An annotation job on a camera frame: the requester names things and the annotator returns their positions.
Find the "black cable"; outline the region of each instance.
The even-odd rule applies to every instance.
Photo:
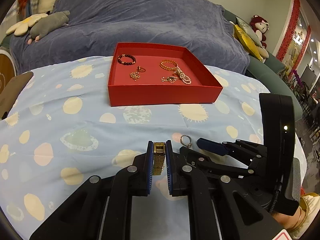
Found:
[[[270,209],[269,209],[269,213],[270,214],[274,210],[274,208],[276,206],[276,203],[278,201],[278,197],[279,197],[279,195],[281,193],[281,189],[282,189],[282,182],[283,182],[283,174],[281,176],[280,181],[278,181],[276,186],[275,186],[275,191],[274,191],[274,194],[273,194],[273,197],[272,197],[272,200],[271,200],[271,206],[270,206]]]

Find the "pearl necklace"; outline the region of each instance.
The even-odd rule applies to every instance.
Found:
[[[183,73],[183,71],[179,67],[176,67],[176,71],[173,74],[177,74],[182,82],[186,85],[191,84],[191,79],[185,73]]]

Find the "gray plush toy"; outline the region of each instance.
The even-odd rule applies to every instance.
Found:
[[[68,26],[69,14],[69,11],[56,12],[38,21],[30,30],[30,39],[28,40],[28,45],[31,44],[33,40],[38,42],[49,32],[52,32],[63,26]]]

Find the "silver ring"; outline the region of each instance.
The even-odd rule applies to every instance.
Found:
[[[190,140],[189,143],[184,143],[184,142],[182,141],[182,137],[184,137],[184,136],[189,138],[189,140]],[[188,136],[188,135],[186,135],[186,134],[182,135],[182,136],[180,137],[180,143],[181,143],[182,145],[184,145],[185,147],[190,148],[190,147],[192,146],[191,137]]]

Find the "light blue bedsheet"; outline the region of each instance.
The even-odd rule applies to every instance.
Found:
[[[89,57],[34,70],[9,117],[0,121],[0,206],[23,239],[91,175],[109,177],[144,153],[148,141],[182,134],[262,143],[259,81],[207,68],[224,86],[214,104],[110,107],[107,80],[112,57]],[[296,138],[295,156],[306,172]],[[231,157],[210,157],[245,167]],[[151,195],[134,197],[133,240],[189,239],[188,203],[169,196],[166,170],[154,176]]]

